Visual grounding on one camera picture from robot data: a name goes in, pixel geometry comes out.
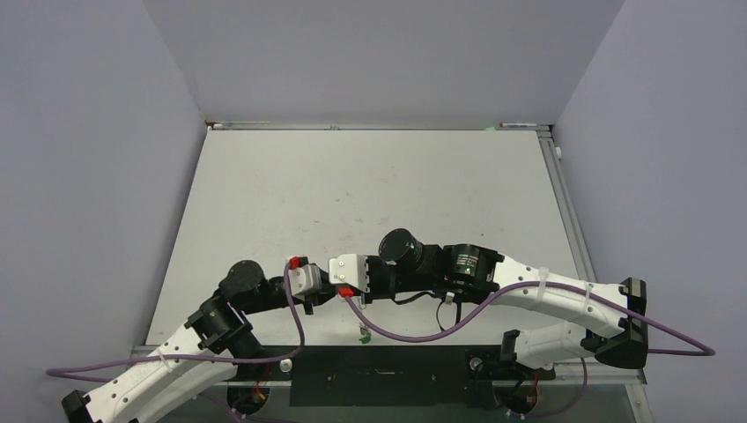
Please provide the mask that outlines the large silver keyring plate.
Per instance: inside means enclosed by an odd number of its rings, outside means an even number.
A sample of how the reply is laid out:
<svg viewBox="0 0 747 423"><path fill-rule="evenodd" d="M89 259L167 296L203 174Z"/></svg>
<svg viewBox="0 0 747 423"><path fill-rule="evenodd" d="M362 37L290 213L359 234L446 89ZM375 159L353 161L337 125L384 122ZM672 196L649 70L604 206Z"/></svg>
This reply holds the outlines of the large silver keyring plate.
<svg viewBox="0 0 747 423"><path fill-rule="evenodd" d="M361 313L366 310L366 303L362 297L357 298L357 308ZM372 336L370 328L363 321L359 321L359 339L367 334Z"/></svg>

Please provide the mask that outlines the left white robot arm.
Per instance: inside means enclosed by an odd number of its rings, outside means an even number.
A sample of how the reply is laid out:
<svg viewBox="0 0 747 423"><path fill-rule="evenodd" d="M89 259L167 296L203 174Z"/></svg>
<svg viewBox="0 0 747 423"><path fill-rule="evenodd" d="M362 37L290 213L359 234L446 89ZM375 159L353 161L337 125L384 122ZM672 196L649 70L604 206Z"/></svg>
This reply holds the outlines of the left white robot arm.
<svg viewBox="0 0 747 423"><path fill-rule="evenodd" d="M268 279L255 261L234 264L218 289L186 322L149 355L122 361L123 373L87 392L74 390L62 400L69 422L154 422L215 382L255 377L277 363L288 369L306 340L290 352L270 356L253 333L248 315L289 308L301 330L302 305L331 299L329 274L305 257L293 257L279 278Z"/></svg>

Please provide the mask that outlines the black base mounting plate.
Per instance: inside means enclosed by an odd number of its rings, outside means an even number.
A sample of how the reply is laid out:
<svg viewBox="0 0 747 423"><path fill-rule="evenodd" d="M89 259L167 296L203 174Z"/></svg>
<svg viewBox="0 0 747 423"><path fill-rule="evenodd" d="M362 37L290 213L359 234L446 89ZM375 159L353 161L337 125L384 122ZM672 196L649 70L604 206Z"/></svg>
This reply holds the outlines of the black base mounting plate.
<svg viewBox="0 0 747 423"><path fill-rule="evenodd" d="M464 404L491 409L498 398L536 401L535 382L552 370L501 359L497 345L308 346L289 371L277 363L241 365L226 400L253 414L290 391L288 404L312 406L432 406Z"/></svg>

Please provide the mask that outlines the aluminium frame rail back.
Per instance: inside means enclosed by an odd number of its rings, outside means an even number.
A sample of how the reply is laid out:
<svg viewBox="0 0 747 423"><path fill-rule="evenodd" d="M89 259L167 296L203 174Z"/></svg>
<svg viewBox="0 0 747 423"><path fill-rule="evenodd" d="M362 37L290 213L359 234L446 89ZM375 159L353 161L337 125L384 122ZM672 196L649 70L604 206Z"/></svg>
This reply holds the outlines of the aluminium frame rail back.
<svg viewBox="0 0 747 423"><path fill-rule="evenodd" d="M281 123L281 122L210 122L211 130L533 130L551 132L548 124L500 123L484 126L471 123Z"/></svg>

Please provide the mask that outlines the aluminium frame rail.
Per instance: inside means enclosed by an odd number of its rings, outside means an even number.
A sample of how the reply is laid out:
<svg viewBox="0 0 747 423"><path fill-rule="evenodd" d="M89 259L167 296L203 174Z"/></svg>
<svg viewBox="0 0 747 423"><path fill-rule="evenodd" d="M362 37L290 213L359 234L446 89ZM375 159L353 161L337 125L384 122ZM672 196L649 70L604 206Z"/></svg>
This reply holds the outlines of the aluminium frame rail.
<svg viewBox="0 0 747 423"><path fill-rule="evenodd" d="M573 201L566 184L566 178L561 166L562 151L556 143L551 125L541 125L536 130L539 146L548 170L559 212L563 221L573 262L580 278L588 282L596 282L596 274L591 261L581 223L573 206Z"/></svg>
<svg viewBox="0 0 747 423"><path fill-rule="evenodd" d="M484 126L471 123L281 123L281 122L210 122L211 130L533 130L551 132L548 124L500 123Z"/></svg>

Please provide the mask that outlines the aluminium frame rail right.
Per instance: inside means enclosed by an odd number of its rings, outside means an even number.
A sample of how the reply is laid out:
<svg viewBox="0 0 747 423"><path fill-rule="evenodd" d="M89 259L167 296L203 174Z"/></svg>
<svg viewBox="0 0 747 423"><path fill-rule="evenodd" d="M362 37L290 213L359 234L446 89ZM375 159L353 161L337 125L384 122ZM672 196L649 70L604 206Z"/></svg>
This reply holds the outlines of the aluminium frame rail right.
<svg viewBox="0 0 747 423"><path fill-rule="evenodd" d="M556 143L551 125L541 125L536 130L539 146L548 170L559 212L563 221L573 262L580 278L588 282L596 282L596 274L591 261L581 223L573 206L573 201L566 184L566 178L561 166L562 151Z"/></svg>

